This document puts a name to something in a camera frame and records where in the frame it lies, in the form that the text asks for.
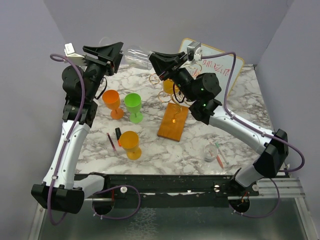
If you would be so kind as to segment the clear wine glass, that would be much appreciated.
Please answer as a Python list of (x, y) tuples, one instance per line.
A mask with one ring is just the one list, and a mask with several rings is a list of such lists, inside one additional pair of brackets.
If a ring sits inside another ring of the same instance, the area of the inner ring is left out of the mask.
[(204, 147), (204, 161), (211, 163), (217, 159), (218, 148), (214, 144), (208, 144)]
[[(105, 36), (98, 43), (98, 47), (111, 45), (117, 42), (120, 42), (120, 41), (111, 41), (108, 37)], [(122, 60), (124, 59), (126, 64), (128, 64), (130, 67), (134, 67), (142, 70), (152, 69), (152, 64), (149, 60), (149, 52), (147, 50), (142, 49), (141, 47), (136, 45), (131, 45), (127, 47), (125, 50), (123, 50), (123, 46), (121, 49), (123, 51)]]

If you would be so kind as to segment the clear wine glass front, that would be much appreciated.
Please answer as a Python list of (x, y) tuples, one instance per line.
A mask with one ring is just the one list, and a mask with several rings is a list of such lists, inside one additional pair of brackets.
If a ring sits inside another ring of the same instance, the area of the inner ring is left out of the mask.
[(217, 159), (218, 148), (214, 144), (208, 144), (204, 147), (204, 161), (211, 163)]

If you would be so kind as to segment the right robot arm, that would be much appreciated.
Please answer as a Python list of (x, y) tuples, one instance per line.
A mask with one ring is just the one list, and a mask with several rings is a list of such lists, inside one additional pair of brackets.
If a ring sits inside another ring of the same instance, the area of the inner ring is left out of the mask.
[(277, 175), (289, 153), (288, 135), (284, 130), (259, 127), (230, 112), (225, 103), (216, 99), (222, 90), (217, 75), (205, 72), (193, 77), (183, 67), (188, 60), (185, 52), (152, 52), (148, 58), (159, 79), (172, 80), (184, 97), (192, 102), (189, 110), (197, 121), (233, 135), (259, 154), (257, 160), (233, 175), (229, 189), (234, 195), (242, 195), (253, 182)]

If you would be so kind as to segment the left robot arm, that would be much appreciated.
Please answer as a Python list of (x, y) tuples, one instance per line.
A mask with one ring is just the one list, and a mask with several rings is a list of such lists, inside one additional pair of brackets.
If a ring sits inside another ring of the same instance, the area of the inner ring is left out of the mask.
[(86, 198), (93, 194), (103, 198), (110, 193), (111, 186), (101, 174), (89, 174), (82, 180), (75, 180), (75, 175), (80, 151), (98, 109), (97, 91), (104, 77), (118, 72), (123, 45), (123, 42), (116, 42), (98, 47), (83, 46), (81, 55), (67, 43), (63, 56), (50, 56), (69, 65), (61, 74), (66, 97), (60, 140), (47, 174), (31, 189), (31, 195), (47, 210), (76, 214)]

